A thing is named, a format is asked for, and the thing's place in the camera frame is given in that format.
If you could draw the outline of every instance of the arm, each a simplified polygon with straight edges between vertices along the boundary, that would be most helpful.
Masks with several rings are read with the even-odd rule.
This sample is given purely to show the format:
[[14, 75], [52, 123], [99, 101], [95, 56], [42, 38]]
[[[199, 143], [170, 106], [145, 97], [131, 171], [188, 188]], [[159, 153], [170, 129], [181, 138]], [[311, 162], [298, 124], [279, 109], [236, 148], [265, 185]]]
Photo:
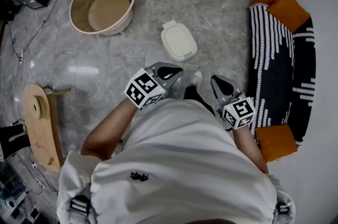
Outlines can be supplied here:
[[244, 153], [244, 155], [246, 155], [263, 173], [269, 173], [266, 162], [249, 130], [249, 127], [246, 125], [236, 130], [233, 129], [232, 132], [233, 139], [238, 150]]
[[123, 133], [138, 108], [129, 100], [123, 100], [86, 138], [82, 155], [92, 155], [102, 161], [111, 158]]

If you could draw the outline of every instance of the white lid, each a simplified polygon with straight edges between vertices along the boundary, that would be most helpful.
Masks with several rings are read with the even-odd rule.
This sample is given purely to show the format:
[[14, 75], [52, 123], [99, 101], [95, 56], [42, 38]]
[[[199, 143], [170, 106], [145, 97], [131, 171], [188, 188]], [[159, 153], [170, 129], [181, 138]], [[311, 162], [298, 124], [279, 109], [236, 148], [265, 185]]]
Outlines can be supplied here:
[[186, 26], [171, 20], [163, 28], [162, 42], [174, 60], [184, 61], [196, 54], [197, 44]]

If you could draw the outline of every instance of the white container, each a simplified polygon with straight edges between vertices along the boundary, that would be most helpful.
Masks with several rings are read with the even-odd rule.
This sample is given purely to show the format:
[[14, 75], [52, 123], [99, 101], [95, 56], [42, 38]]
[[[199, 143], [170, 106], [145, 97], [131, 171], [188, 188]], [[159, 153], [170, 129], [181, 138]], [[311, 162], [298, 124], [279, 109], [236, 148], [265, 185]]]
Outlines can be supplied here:
[[186, 26], [171, 20], [163, 24], [161, 38], [164, 48], [175, 61], [185, 61], [197, 52], [197, 44]]
[[72, 0], [70, 20], [85, 34], [114, 35], [122, 32], [133, 17], [135, 0]]

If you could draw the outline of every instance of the white wall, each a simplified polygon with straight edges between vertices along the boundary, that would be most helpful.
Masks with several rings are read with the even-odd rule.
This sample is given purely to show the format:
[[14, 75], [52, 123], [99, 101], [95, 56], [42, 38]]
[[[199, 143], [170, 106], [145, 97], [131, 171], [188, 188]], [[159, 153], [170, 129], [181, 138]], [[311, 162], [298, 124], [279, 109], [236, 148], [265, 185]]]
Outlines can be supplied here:
[[297, 224], [326, 224], [338, 214], [338, 0], [298, 0], [311, 13], [316, 90], [296, 154], [269, 164], [296, 203]]

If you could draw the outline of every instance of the white shoe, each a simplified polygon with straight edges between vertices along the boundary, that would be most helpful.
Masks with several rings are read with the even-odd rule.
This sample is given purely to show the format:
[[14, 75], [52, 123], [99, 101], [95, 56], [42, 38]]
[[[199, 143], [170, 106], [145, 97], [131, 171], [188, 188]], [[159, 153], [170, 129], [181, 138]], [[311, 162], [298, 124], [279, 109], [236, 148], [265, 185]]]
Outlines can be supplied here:
[[202, 72], [196, 71], [191, 77], [190, 85], [194, 85], [196, 88], [198, 88], [199, 85], [201, 84], [202, 80], [203, 80]]

